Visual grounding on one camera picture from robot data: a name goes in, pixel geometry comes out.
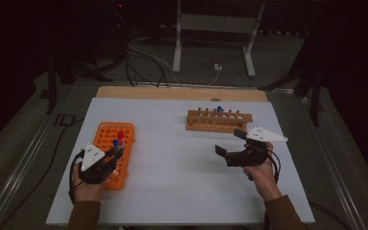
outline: dark background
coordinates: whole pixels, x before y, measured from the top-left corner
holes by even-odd
[[[245,9],[256,9],[249,1],[233,3],[244,4],[241,11],[228,11],[223,1],[210,2],[200,6],[196,0],[184,1],[183,9],[224,15],[249,15],[255,11]],[[368,164],[368,1],[282,2],[267,4],[260,33],[307,38],[290,73],[321,61],[322,85],[330,90]],[[124,5],[114,9],[112,3]],[[175,23],[172,0],[0,1],[0,130],[35,92],[33,80],[47,71],[49,54],[65,53],[94,64],[96,57],[106,55],[102,39],[120,39],[112,33],[109,9],[119,11],[126,27],[136,30],[130,31],[133,34],[157,38],[165,34],[159,25]],[[112,54],[122,56],[120,52],[121,46],[112,47]],[[63,82],[73,83],[67,63],[60,60],[57,66],[65,70],[60,75]]]

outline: white tabletop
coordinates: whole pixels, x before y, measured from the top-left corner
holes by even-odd
[[[283,134],[271,103],[94,98],[47,217],[67,224],[73,205],[67,194],[72,159],[93,142],[101,122],[134,124],[128,178],[122,191],[103,195],[100,224],[186,225],[263,222],[265,207],[241,168],[226,167],[215,145],[242,150],[244,141],[228,133],[185,129],[189,109],[199,107],[251,113],[252,127]],[[281,160],[279,187],[303,222],[314,222],[286,142],[273,142]]]

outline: sleeve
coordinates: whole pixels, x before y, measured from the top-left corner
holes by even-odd
[[[69,230],[97,229],[100,220],[101,203],[98,201],[78,201],[68,220]]]
[[[298,217],[288,195],[265,201],[264,206],[273,229],[309,229],[309,227],[300,220],[300,217]]]

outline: human hand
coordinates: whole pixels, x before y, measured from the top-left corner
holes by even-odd
[[[104,182],[101,184],[87,184],[82,182],[79,177],[80,164],[74,165],[74,178],[73,178],[73,187],[74,189],[74,198],[77,201],[101,201]]]
[[[269,142],[266,142],[265,145],[267,146],[268,154],[271,156],[273,145]],[[276,180],[274,179],[272,162],[269,158],[267,158],[260,166],[243,167],[243,172],[248,177],[253,177],[256,189],[264,201],[279,198],[282,196],[279,188],[277,187]]]

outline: wooden test tube rack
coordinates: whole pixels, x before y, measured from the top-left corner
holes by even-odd
[[[211,132],[228,132],[233,133],[235,128],[239,128],[247,132],[247,123],[253,122],[252,114],[240,113],[238,110],[232,112],[219,112],[214,109],[188,110],[187,130],[194,131],[211,131]]]

